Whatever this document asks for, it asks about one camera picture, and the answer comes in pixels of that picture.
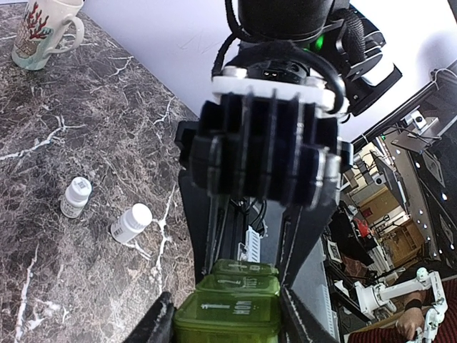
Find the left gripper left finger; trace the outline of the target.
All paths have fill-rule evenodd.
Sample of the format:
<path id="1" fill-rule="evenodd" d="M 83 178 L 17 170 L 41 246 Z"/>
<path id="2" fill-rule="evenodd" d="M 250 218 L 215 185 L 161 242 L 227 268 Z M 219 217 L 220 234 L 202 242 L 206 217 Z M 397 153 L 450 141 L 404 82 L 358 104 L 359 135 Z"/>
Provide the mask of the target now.
<path id="1" fill-rule="evenodd" d="M 175 306 L 169 292 L 162 292 L 124 343 L 169 343 L 173 341 Z"/>

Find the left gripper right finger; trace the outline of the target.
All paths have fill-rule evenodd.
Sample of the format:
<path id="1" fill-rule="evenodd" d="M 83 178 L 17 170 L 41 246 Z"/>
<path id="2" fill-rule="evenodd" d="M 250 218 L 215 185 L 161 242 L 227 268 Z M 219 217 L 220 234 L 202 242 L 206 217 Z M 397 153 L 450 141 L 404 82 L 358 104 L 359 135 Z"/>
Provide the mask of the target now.
<path id="1" fill-rule="evenodd" d="M 280 342 L 336 342 L 293 290 L 288 287 L 281 289 L 280 304 L 282 316 Z"/>

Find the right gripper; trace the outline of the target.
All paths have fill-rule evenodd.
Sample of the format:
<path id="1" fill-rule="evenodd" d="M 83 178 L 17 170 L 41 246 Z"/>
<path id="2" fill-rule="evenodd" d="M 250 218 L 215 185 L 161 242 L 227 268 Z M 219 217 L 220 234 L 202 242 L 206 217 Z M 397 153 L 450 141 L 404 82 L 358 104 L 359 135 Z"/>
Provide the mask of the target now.
<path id="1" fill-rule="evenodd" d="M 179 191 L 194 255 L 195 281 L 210 274 L 221 246 L 226 207 L 219 197 L 255 198 L 286 207 L 278 242 L 282 287 L 296 276 L 339 203 L 341 174 L 353 164 L 353 145 L 320 120 L 307 132 L 284 119 L 248 122 L 231 131 L 218 123 L 180 121 Z"/>

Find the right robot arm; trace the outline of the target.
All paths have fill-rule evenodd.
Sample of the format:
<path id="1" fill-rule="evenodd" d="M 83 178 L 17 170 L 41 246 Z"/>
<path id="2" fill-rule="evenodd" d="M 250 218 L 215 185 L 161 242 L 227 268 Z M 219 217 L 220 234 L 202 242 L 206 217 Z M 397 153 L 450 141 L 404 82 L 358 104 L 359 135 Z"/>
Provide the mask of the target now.
<path id="1" fill-rule="evenodd" d="M 196 281 L 285 211 L 278 267 L 291 286 L 339 203 L 353 145 L 341 125 L 402 77 L 385 39 L 349 1 L 227 1 L 230 35 L 211 70 L 214 99 L 181 121 L 179 189 Z"/>

